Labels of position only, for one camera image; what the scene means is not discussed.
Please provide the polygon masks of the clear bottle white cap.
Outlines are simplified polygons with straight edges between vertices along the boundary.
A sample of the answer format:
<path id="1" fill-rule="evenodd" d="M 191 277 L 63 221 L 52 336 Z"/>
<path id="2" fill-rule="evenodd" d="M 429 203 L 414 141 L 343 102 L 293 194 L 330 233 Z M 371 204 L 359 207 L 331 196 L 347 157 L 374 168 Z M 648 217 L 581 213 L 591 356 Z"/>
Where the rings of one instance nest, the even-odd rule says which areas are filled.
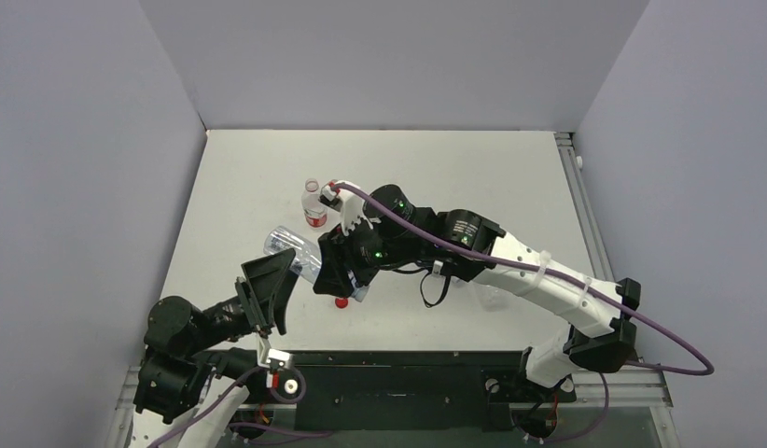
<path id="1" fill-rule="evenodd" d="M 317 243 L 314 243 L 287 227 L 279 226 L 269 233 L 263 244 L 263 252 L 266 255 L 272 255 L 290 248 L 296 251 L 296 257 L 291 265 L 291 270 L 313 286 L 321 267 L 318 240 Z M 357 294 L 354 297 L 342 298 L 353 298 L 357 301 L 363 301 L 377 273 L 371 279 L 356 279 L 358 286 Z"/>

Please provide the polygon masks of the red label clear bottle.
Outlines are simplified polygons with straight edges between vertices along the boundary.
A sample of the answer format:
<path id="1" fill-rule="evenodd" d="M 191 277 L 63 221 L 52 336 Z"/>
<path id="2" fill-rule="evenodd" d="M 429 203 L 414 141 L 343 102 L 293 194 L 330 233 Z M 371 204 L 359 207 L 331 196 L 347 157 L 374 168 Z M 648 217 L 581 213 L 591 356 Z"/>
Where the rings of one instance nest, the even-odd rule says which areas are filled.
<path id="1" fill-rule="evenodd" d="M 320 202 L 320 198 L 319 182 L 314 178 L 306 179 L 301 194 L 301 208 L 307 224 L 315 229 L 323 227 L 328 219 L 327 208 Z"/>

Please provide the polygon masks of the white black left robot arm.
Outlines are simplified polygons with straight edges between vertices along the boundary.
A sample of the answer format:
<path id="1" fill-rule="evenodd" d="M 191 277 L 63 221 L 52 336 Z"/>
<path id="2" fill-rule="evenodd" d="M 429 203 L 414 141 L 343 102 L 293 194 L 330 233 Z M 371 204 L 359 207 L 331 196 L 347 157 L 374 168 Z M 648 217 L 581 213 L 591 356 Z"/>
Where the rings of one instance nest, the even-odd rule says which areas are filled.
<path id="1" fill-rule="evenodd" d="M 294 249 L 248 261 L 235 294 L 204 310 L 181 296 L 154 304 L 133 397 L 131 447 L 215 447 L 245 401 L 273 392 L 292 354 L 274 349 L 299 276 Z"/>

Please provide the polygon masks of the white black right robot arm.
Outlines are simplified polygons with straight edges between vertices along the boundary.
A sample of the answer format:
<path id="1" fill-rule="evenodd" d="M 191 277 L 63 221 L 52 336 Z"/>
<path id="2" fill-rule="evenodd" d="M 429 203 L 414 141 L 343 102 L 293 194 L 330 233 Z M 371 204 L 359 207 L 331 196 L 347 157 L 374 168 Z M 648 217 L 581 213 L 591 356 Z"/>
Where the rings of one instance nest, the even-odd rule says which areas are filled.
<path id="1" fill-rule="evenodd" d="M 447 281 L 502 290 L 567 322 L 568 329 L 524 352 L 513 376 L 516 390 L 528 399 L 579 370 L 617 372 L 635 355 L 630 313 L 638 307 L 641 286 L 634 280 L 579 273 L 479 214 L 415 206 L 394 184 L 364 196 L 353 184 L 333 181 L 320 189 L 318 201 L 341 221 L 318 240 L 317 294 L 349 297 L 379 272 L 414 265 Z"/>

